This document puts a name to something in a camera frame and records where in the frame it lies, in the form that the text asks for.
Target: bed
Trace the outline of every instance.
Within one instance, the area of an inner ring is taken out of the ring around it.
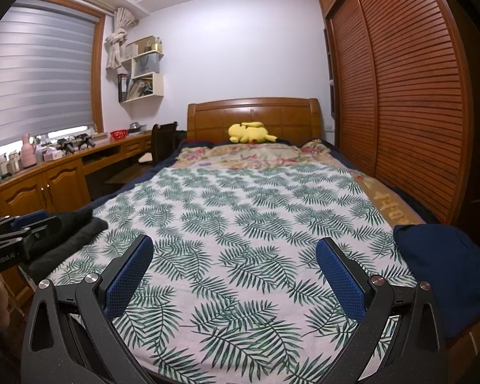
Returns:
[[[243,121],[262,121],[286,141],[215,144]],[[102,201],[94,215],[109,228],[51,280],[101,272],[146,233],[153,262],[114,321],[143,367],[188,383],[316,382],[356,328],[318,269],[316,241],[332,236],[367,272],[412,286],[392,227],[422,222],[334,157],[318,140],[320,123],[314,99],[191,104],[193,141],[151,179]],[[377,370],[395,325],[390,319],[364,376]]]

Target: wooden window frame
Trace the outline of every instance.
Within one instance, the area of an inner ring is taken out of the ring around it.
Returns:
[[[101,110],[101,53],[103,51],[103,30],[105,28],[105,13],[73,0],[41,0],[58,4],[84,12],[99,18],[94,28],[91,56],[91,108],[92,120],[96,123],[97,131],[103,132],[103,112]]]

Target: white wall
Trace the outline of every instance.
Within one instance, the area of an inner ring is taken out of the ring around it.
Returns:
[[[128,40],[148,35],[163,40],[165,97],[122,107],[117,71],[104,72],[106,131],[132,121],[148,127],[178,121],[186,129],[188,104],[247,97],[318,98],[324,128],[334,125],[318,0],[195,0],[141,19]]]

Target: pink thermos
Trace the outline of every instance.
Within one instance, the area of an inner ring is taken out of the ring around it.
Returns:
[[[24,134],[21,137],[23,147],[21,148],[20,157],[24,169],[34,166],[37,163],[35,149],[34,146],[28,142],[29,138],[30,134]]]

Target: roller shade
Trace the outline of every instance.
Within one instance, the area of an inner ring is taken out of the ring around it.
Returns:
[[[98,18],[18,0],[0,21],[0,146],[25,133],[92,124],[92,41]]]

